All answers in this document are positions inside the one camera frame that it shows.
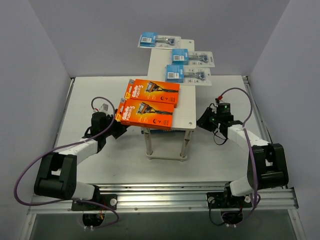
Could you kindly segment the orange Fusion5 razor box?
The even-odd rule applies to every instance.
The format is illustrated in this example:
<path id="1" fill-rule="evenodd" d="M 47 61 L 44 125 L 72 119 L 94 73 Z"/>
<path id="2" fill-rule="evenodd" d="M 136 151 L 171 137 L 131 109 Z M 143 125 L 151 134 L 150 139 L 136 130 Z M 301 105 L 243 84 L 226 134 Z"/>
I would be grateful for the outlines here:
<path id="1" fill-rule="evenodd" d="M 115 120 L 126 126 L 170 130 L 175 107 L 169 103 L 121 99 Z"/>
<path id="2" fill-rule="evenodd" d="M 136 78 L 129 80 L 124 98 L 172 104 L 176 108 L 179 92 L 178 83 Z"/>

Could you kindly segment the blue Harry's box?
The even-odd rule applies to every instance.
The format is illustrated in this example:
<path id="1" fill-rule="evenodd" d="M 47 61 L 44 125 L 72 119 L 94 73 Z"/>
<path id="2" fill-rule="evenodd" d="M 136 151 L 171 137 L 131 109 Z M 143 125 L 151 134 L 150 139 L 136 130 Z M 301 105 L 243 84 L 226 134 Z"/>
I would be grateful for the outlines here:
<path id="1" fill-rule="evenodd" d="M 177 129 L 171 129 L 171 130 L 163 130 L 163 129 L 155 129 L 151 128 L 150 134 L 163 134 L 163 133 L 184 133 L 184 130 L 177 130 Z"/>

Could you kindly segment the clear blue-card razor blister pack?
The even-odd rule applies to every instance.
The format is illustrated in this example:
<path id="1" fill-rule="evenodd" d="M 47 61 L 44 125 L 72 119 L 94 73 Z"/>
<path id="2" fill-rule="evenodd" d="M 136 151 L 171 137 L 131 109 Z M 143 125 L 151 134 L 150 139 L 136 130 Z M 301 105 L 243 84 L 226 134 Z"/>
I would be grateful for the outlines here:
<path id="1" fill-rule="evenodd" d="M 206 67 L 167 65 L 164 79 L 169 83 L 188 86 L 211 86 L 211 71 Z"/>

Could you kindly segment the Gillette SkinGuard blister pack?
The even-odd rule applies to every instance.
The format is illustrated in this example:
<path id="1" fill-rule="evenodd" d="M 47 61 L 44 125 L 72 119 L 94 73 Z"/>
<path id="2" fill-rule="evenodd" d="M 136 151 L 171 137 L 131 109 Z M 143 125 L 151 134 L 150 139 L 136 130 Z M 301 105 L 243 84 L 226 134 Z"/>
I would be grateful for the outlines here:
<path id="1" fill-rule="evenodd" d="M 176 48 L 171 51 L 173 65 L 199 66 L 214 68 L 214 56 L 211 51 L 189 51 L 186 48 Z"/>

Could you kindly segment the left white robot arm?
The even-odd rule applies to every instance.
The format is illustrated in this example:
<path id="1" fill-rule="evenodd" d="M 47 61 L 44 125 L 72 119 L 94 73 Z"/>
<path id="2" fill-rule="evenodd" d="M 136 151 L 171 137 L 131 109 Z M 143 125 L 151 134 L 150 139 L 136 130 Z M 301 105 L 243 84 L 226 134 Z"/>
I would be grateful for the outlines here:
<path id="1" fill-rule="evenodd" d="M 91 126 L 87 128 L 79 144 L 51 152 L 41 159 L 34 193 L 61 200 L 83 200 L 88 209 L 97 209 L 101 203 L 99 188 L 77 181 L 77 166 L 99 153 L 108 137 L 117 139 L 127 131 L 128 127 L 121 124 L 120 119 L 120 114 L 93 113 Z"/>

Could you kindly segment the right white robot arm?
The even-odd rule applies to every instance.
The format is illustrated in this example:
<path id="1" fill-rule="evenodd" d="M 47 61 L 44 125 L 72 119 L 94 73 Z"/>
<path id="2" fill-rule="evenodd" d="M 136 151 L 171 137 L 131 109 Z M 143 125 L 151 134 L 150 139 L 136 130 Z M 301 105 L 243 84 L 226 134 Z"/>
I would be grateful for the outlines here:
<path id="1" fill-rule="evenodd" d="M 222 193 L 225 205 L 232 207 L 240 197 L 289 183 L 284 147 L 247 130 L 242 121 L 234 119 L 230 103 L 210 104 L 196 124 L 214 135 L 220 133 L 224 141 L 231 141 L 248 151 L 246 175 L 229 183 L 229 189 Z"/>

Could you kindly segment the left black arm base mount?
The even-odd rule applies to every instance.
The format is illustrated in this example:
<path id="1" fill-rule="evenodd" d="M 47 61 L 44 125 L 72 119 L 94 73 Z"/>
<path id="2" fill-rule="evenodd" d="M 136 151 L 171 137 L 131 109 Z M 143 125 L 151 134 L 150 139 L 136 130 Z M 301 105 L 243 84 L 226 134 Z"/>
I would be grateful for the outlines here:
<path id="1" fill-rule="evenodd" d="M 90 200 L 91 202 L 98 203 L 100 205 L 107 206 L 108 208 L 112 210 L 117 209 L 117 204 L 118 204 L 118 195 L 117 194 L 103 194 L 99 197 L 98 200 Z M 91 204 L 91 203 L 83 203 L 80 201 L 73 201 L 71 205 L 71 210 L 72 211 L 78 211 L 78 212 L 85 212 L 85 211 L 100 211 L 100 210 L 105 210 L 104 207 L 101 207 L 96 204 Z"/>

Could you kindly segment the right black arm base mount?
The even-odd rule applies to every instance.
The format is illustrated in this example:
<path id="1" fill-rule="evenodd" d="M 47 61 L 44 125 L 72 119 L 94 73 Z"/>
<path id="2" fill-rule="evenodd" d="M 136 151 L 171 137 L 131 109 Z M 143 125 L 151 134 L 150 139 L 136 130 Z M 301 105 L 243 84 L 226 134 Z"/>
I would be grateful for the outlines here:
<path id="1" fill-rule="evenodd" d="M 207 192 L 206 200 L 207 205 L 211 209 L 249 209 L 252 207 L 251 199 L 248 202 L 245 201 L 244 196 L 233 196 L 227 193 L 219 192 Z"/>

